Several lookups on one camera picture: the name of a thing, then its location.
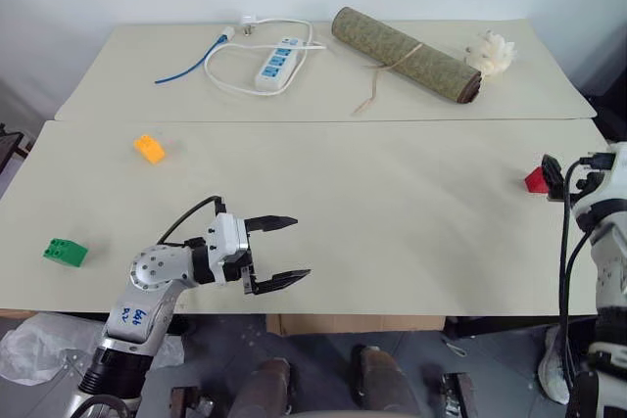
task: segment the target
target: yellow toy brick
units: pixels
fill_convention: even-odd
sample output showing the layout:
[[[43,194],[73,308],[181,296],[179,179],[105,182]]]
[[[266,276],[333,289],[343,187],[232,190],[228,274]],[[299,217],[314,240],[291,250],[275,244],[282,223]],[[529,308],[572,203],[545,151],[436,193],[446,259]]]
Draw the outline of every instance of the yellow toy brick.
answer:
[[[158,141],[144,134],[135,141],[135,149],[141,152],[150,163],[157,163],[166,156],[166,152]]]

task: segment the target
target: cylinder roll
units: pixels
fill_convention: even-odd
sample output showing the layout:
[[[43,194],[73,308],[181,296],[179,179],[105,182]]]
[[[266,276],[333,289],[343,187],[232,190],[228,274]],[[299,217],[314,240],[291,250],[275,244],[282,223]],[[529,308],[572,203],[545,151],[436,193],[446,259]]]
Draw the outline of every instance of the cylinder roll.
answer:
[[[350,7],[335,16],[331,32],[340,41],[391,66],[420,41]],[[481,72],[423,44],[393,68],[419,84],[458,103],[469,103],[479,93]]]

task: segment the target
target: white power strip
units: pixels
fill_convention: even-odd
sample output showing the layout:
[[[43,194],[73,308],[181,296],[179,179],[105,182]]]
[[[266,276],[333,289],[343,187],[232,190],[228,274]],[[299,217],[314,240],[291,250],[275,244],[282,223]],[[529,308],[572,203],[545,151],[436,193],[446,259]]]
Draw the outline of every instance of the white power strip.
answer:
[[[303,40],[283,38],[280,44],[286,47],[272,51],[255,77],[255,88],[259,91],[275,92],[283,88],[298,64],[299,52],[290,47],[303,46]]]

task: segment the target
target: red block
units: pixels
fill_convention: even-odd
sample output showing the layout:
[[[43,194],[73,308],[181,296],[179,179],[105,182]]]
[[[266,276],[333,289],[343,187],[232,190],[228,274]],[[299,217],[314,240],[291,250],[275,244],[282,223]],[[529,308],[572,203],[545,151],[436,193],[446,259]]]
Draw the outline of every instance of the red block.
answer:
[[[545,177],[542,175],[542,167],[538,166],[525,178],[525,184],[529,193],[549,193],[549,187],[545,181]]]

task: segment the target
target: green lego block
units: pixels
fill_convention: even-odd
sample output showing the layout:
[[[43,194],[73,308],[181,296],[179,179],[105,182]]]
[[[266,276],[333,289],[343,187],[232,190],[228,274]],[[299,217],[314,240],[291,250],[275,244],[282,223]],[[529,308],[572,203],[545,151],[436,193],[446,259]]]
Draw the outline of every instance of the green lego block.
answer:
[[[48,259],[79,267],[87,252],[85,247],[71,240],[52,239],[43,255]]]

